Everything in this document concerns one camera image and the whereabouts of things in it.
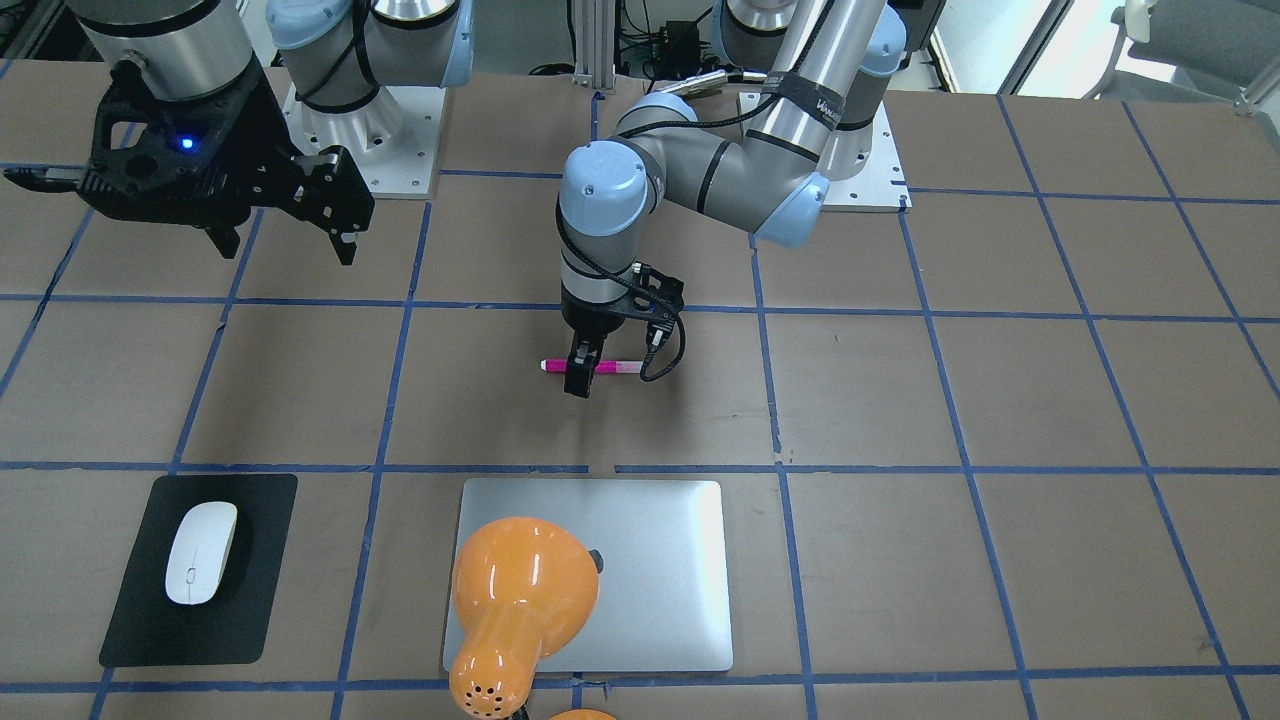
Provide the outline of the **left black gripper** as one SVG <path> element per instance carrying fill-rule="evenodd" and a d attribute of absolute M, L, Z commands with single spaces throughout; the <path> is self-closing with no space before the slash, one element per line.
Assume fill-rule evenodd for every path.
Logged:
<path fill-rule="evenodd" d="M 589 398 L 608 336 L 622 327 L 625 319 L 609 304 L 589 304 L 568 290 L 559 293 L 559 310 L 573 336 L 564 360 L 563 391 Z"/>

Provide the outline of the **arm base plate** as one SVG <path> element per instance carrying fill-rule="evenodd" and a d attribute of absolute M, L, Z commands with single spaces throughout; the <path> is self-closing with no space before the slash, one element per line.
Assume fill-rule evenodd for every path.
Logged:
<path fill-rule="evenodd" d="M 323 113 L 302 104 L 292 85 L 282 108 L 292 141 L 306 154 L 347 149 L 376 199 L 430 197 L 442 141 L 447 88 L 380 88 L 364 108 Z"/>
<path fill-rule="evenodd" d="M 829 181 L 823 211 L 897 213 L 913 206 L 883 104 L 872 123 L 832 133 L 818 172 Z"/>

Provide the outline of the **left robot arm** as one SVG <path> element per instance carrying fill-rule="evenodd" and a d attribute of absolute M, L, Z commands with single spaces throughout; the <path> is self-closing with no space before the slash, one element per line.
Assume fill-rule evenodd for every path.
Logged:
<path fill-rule="evenodd" d="M 684 337 L 682 283 L 637 260 L 641 228 L 663 201 L 795 247 L 829 192 L 836 146 L 867 128 L 908 49 L 886 1 L 718 1 L 716 41 L 762 70 L 758 105 L 717 135 L 675 86 L 637 100 L 614 132 L 567 158 L 556 204 L 561 311 L 573 332 L 564 391 L 588 397 L 605 340 L 646 323 L 645 363 Z"/>

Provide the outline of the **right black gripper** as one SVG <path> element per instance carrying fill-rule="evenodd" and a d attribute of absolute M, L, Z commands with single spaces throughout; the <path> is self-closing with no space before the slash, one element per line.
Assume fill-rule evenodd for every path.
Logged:
<path fill-rule="evenodd" d="M 375 208 L 367 183 L 340 145 L 297 154 L 257 61 L 212 94 L 163 101 L 136 61 L 120 60 L 99 104 L 86 173 L 14 167 L 3 176 L 37 193 L 78 186 L 79 197 L 111 219 L 193 227 L 224 259 L 238 252 L 234 228 L 252 208 L 278 208 L 324 231 L 349 266 Z"/>

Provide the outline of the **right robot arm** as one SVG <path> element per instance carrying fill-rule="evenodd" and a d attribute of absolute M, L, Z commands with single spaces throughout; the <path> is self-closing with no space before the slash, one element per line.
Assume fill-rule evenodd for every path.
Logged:
<path fill-rule="evenodd" d="M 317 227 L 355 260 L 379 199 L 425 199 L 445 92 L 474 65 L 470 1 L 269 1 L 291 73 L 278 102 L 229 1 L 73 1 L 111 83 L 82 168 L 8 181 L 119 222 L 189 225 L 227 259 L 256 208 Z"/>

